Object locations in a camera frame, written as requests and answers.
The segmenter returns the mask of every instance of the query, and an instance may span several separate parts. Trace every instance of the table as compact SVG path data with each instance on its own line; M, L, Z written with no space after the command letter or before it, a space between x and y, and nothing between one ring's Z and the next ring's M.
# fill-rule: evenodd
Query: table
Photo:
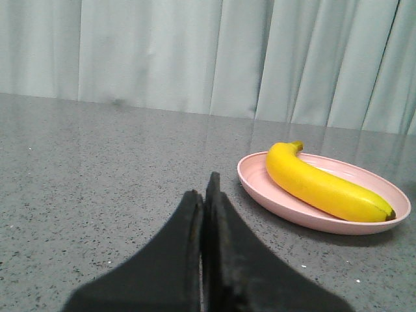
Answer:
M212 171L253 232L356 311L416 307L416 217L350 237L292 224L239 183L237 163L277 141L356 164L416 203L416 136L0 94L0 310L58 311L123 263Z

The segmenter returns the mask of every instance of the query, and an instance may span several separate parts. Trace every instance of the yellow banana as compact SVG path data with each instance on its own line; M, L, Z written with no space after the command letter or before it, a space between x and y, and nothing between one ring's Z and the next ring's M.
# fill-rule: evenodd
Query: yellow banana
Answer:
M282 189L338 218L354 222L383 222L396 218L379 195L322 171L296 156L303 143L278 142L268 151L266 169Z

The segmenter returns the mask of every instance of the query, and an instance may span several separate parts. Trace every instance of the plate rim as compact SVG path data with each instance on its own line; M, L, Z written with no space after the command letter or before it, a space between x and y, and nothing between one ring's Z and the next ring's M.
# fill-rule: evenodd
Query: plate rim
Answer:
M315 216L315 215L311 215L311 214L307 214L305 212L299 211L297 209L293 209L291 207L288 207L287 205L280 204L280 203L278 203L278 202L270 199L268 196L265 196L265 195L261 194L256 188L253 188L252 185L251 185L251 183L249 183L247 181L247 179L241 173L241 165L242 165L242 163L244 161L246 161L247 159L252 158L252 157L263 156L264 154L267 154L267 153L268 153L268 151L259 151L259 152L252 153L252 154L249 154L249 155L244 156L242 159L240 159L240 161L237 164L237 172L238 172L238 175L239 175L240 179L243 180L246 185L250 186L250 188L258 196L261 196L261 197L265 198L267 201L272 202L272 203L275 203L275 204L277 204L277 205L279 205L279 206L281 206L281 207L283 207L285 209L290 209L291 211L295 211L295 212L297 212L297 213L299 213L299 214L301 214L303 216L309 217L309 218L314 218L314 219L318 219L318 220L324 220L325 222L333 222L333 223L338 223L338 224L343 224L343 225L348 225L348 226L359 226L359 227L363 227L363 226L365 226L365 227L393 226L395 224L401 223L411 213L411 202L410 202L409 198L404 194L404 192L402 190L400 190L392 182L384 179L383 177L375 174L374 172L371 172L371 171L369 171L367 169L364 169L362 167L356 166L354 164L350 164L348 162L343 162L343 161L340 161L338 159L333 159L333 158L326 157L326 156L321 156L321 155L316 155L316 154L310 154L310 153L303 153L303 152L300 152L300 154L305 155L305 156L308 156L308 157L312 157L312 158L324 159L326 161L331 161L331 162L339 163L339 164L342 164L342 165L347 165L349 167L352 167L352 168L355 168L355 169L364 171L367 174L370 174L370 175L374 176L377 179L383 180L390 187L393 187L395 189L395 191L397 191L398 193L400 193L400 195L405 199L405 201L407 203L406 213L404 215L402 215L400 218L396 218L396 219L390 220L390 221L383 221L383 222L354 222L354 221L347 221L347 220L342 220L342 219L328 218L328 217L325 217L325 216Z

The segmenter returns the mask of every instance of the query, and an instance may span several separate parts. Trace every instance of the pink plate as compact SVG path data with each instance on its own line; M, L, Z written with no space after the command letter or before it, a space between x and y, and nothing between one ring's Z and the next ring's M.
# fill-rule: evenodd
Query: pink plate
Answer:
M328 233L366 235L387 231L410 214L411 205L406 195L382 177L342 161L299 153L301 160L376 192L387 200L396 212L396 218L386 222L349 222L338 219L298 200L273 182L266 171L266 154L266 151L254 153L239 161L237 171L240 181L256 202L288 221Z

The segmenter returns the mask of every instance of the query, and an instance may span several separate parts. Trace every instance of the curtain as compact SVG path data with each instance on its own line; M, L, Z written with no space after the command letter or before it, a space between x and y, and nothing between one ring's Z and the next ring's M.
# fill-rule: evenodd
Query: curtain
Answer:
M0 0L0 92L416 134L414 0Z

